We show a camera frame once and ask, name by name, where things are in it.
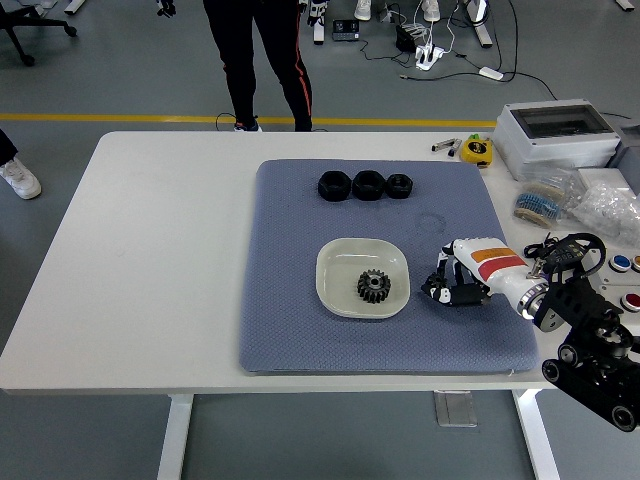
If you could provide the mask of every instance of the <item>black pants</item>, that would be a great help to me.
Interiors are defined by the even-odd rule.
[[[310,131],[311,84],[298,48],[298,0],[204,0],[204,8],[224,62],[237,121],[253,124],[255,20],[271,68],[293,113],[296,131]]]
[[[18,149],[11,143],[9,137],[0,128],[0,167],[10,160],[18,153]]]

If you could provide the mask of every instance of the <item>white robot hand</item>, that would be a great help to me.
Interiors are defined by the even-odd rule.
[[[328,2],[325,0],[311,1],[311,8],[309,9],[309,18],[307,19],[307,25],[312,27],[318,22],[324,25],[324,13],[327,11],[327,3]]]

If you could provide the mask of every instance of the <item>office chair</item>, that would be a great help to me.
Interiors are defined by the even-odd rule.
[[[7,12],[0,4],[0,30],[7,31],[11,41],[20,54],[22,63],[27,67],[32,67],[36,63],[36,60],[31,55],[24,53],[24,50],[22,50],[18,37],[16,37],[16,34],[13,32],[13,28],[19,26],[64,27],[65,33],[70,37],[75,37],[77,34],[77,30],[63,20],[48,20],[40,18],[35,6],[19,8],[13,12]]]

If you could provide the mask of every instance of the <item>red stripe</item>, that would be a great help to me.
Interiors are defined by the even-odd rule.
[[[482,277],[482,279],[486,282],[487,279],[493,275],[497,270],[507,267],[519,267],[520,265],[526,265],[524,260],[522,260],[517,255],[512,257],[501,257],[495,258],[493,260],[488,260],[480,265],[478,269],[478,273]]]
[[[300,83],[304,91],[304,98],[307,100],[307,113],[311,116],[311,100],[309,99],[309,91],[307,84],[304,83],[304,72],[300,68],[300,4],[298,4],[298,19],[296,21],[296,69],[300,73]]]

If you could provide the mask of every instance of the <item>blue button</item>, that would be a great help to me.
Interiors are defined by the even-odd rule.
[[[617,272],[626,272],[631,268],[631,260],[624,255],[616,255],[609,261],[609,265]]]

